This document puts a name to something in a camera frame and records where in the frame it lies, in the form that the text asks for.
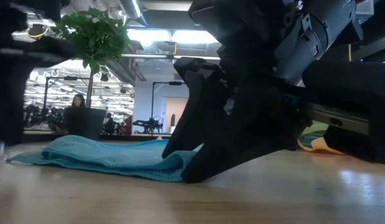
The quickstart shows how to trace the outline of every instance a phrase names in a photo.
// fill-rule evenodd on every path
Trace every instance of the blue towel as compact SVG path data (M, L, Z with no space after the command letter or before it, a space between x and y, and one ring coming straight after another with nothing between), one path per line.
M181 182L181 173L196 151L177 151L162 159L167 143L168 140L155 140L117 145L64 136L51 142L43 151L24 152L9 161Z

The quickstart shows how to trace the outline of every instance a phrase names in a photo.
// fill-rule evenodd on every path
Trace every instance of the potted plant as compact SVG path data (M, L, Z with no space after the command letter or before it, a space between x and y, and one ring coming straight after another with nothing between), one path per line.
M86 108L67 108L68 133L98 140L106 111L90 108L93 77L98 72L109 72L105 61L122 57L129 43L126 26L122 19L112 19L107 11L93 8L63 16L55 24L55 36L72 43L83 66L91 69Z

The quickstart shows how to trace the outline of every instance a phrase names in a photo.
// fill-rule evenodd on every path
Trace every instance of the wooden floor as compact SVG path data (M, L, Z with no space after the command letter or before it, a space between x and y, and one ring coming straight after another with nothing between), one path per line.
M36 223L385 223L385 166L281 151L187 185L0 160L0 224Z

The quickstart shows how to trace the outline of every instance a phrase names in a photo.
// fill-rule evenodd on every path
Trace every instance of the green leaves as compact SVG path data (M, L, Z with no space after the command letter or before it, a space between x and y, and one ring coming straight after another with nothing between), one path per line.
M57 37L71 42L83 59L83 66L89 65L91 73L96 74L100 70L108 72L106 67L100 66L105 60L121 58L130 41L126 29L122 19L111 19L107 11L89 8L63 16L52 30Z

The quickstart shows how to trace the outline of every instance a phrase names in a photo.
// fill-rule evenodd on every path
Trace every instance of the person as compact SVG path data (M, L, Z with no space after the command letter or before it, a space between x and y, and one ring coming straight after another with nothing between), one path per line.
M73 97L72 101L73 108L84 108L85 107L85 97L82 94L77 94Z

